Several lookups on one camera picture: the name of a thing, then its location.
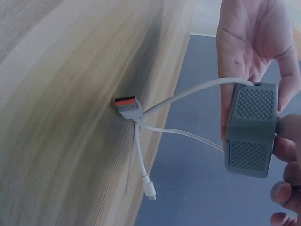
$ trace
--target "usb cable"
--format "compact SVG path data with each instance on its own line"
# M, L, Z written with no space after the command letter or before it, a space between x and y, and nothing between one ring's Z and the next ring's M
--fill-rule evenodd
M143 157L142 157L142 152L141 152L141 147L140 147L140 141L139 141L139 127L144 127L145 129L149 129L155 132L162 132L162 133L175 133L175 134L180 134L184 136L188 136L190 138L196 139L198 141L201 141L221 152L224 152L223 148L205 138L202 138L198 135L178 130L178 129L162 129L162 128L157 128L157 127L152 127L149 125L146 125L142 122L142 120L151 115L152 113L156 112L157 110L166 107L170 104L172 104L174 101L177 101L187 95L190 95L194 92L200 91L202 89L206 89L215 85L222 85L222 84L227 84L227 83L236 83L236 84L243 84L246 86L254 86L254 84L250 81L241 79L241 78L220 78L212 81L208 81L199 85L196 85L178 95L175 95L173 97L170 97L150 109L146 110L145 112L143 111L143 108L141 106L141 103L137 100L135 96L131 97L123 97L123 98L117 98L115 99L115 106L117 107L119 113L125 118L129 120L135 121L134 125L134 139L135 139L135 145L136 145L136 152L137 152L137 157L143 177L143 188L144 188L144 193L145 195L150 199L150 200L155 200L156 199L156 190L154 187L153 182L150 180L150 177L146 171L145 165L143 163Z

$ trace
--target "gray power bank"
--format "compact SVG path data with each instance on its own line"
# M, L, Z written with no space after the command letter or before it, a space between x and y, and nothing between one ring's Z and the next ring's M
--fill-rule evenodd
M266 178L273 151L278 87L236 85L224 143L227 171Z

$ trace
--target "textured grip pattern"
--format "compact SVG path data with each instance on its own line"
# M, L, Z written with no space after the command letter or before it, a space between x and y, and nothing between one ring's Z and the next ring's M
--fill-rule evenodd
M236 116L269 120L273 117L274 93L267 90L243 89L239 93Z
M268 147L262 144L233 141L231 165L244 170L264 171Z

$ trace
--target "palm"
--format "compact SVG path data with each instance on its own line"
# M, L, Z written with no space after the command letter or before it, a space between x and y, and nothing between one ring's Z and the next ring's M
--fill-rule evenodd
M223 1L217 46L219 55L231 56L236 69L232 72L234 77L259 81L271 61L281 60L293 46L291 21L282 2ZM227 72L223 65L220 62L221 73Z

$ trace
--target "wooden surface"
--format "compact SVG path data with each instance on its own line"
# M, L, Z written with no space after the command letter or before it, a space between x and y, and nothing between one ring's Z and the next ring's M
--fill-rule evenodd
M142 197L133 123L174 92L191 0L0 2L0 225L130 226ZM146 119L163 126L168 109ZM160 134L141 131L151 169Z

